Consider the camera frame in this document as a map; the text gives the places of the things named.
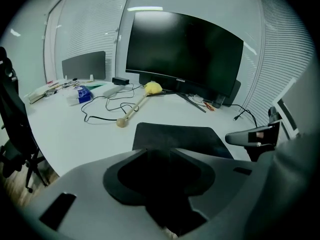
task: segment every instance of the small black device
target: small black device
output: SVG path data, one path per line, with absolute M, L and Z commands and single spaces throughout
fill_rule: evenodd
M 115 77 L 112 77 L 112 83 L 118 86 L 126 86 L 129 84 L 129 79 L 115 76 Z
M 203 19 L 164 11 L 136 12 L 126 72 L 150 76 L 149 81 L 162 78 L 171 82 L 168 88 L 159 82 L 170 91 L 199 94 L 197 88 L 202 87 L 229 97 L 243 46 L 240 38 Z

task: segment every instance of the curved monitor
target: curved monitor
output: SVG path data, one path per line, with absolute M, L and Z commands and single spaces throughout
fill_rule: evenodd
M 244 42 L 211 22 L 164 12 L 136 12 L 126 72 L 201 85 L 230 96 Z

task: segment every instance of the black mousepad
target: black mousepad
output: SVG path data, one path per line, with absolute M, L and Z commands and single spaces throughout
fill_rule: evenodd
M 205 155 L 233 159 L 225 144 L 209 127 L 138 123 L 132 150 L 170 148 L 180 148 Z

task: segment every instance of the black office chair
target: black office chair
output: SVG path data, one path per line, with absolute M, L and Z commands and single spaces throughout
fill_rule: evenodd
M 33 191 L 28 187 L 32 172 L 47 186 L 38 170 L 38 164 L 45 158 L 38 157 L 39 148 L 29 125 L 26 107 L 18 94 L 18 79 L 3 47 L 0 47 L 0 114 L 4 123 L 2 129 L 5 128 L 9 136 L 9 141 L 0 150 L 3 176 L 7 178 L 14 171 L 20 171 L 26 163 L 25 187 L 28 191 Z

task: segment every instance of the monitor stand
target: monitor stand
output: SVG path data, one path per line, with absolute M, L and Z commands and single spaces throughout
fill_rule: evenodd
M 163 95 L 170 95 L 170 94 L 176 94 L 179 97 L 181 97 L 182 99 L 186 100 L 187 102 L 189 102 L 190 104 L 196 106 L 198 109 L 200 109 L 202 112 L 206 113 L 206 111 L 200 107 L 199 105 L 197 105 L 196 103 L 194 103 L 193 101 L 191 101 L 187 96 L 185 96 L 184 94 L 177 92 L 177 91 L 166 91 L 166 92 L 160 92 L 160 93 L 155 93 L 155 94 L 149 94 L 147 97 L 153 97 L 153 96 L 163 96 Z

